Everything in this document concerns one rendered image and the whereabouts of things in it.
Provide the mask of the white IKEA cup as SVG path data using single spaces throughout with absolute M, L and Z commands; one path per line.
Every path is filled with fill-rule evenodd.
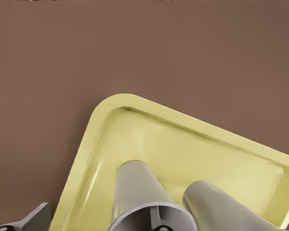
M 129 161 L 116 173 L 111 224 L 108 231 L 151 231 L 150 208 L 174 231 L 197 231 L 192 215 L 177 204 L 142 161 Z
M 199 231 L 281 231 L 207 180 L 189 185 L 183 204 Z

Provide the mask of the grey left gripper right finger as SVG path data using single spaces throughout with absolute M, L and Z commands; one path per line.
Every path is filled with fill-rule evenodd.
M 151 231 L 174 231 L 170 224 L 167 224 L 160 217 L 159 207 L 150 208 Z

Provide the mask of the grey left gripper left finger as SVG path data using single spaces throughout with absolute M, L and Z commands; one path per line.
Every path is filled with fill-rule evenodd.
M 25 218 L 0 226 L 0 231 L 48 231 L 51 224 L 51 203 L 43 202 Z

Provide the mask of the pale yellow rectangular tray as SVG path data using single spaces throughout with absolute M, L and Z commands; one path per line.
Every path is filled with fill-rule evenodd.
M 117 169 L 140 160 L 177 202 L 208 180 L 281 229 L 289 224 L 289 155 L 133 94 L 93 111 L 51 231 L 105 231 Z

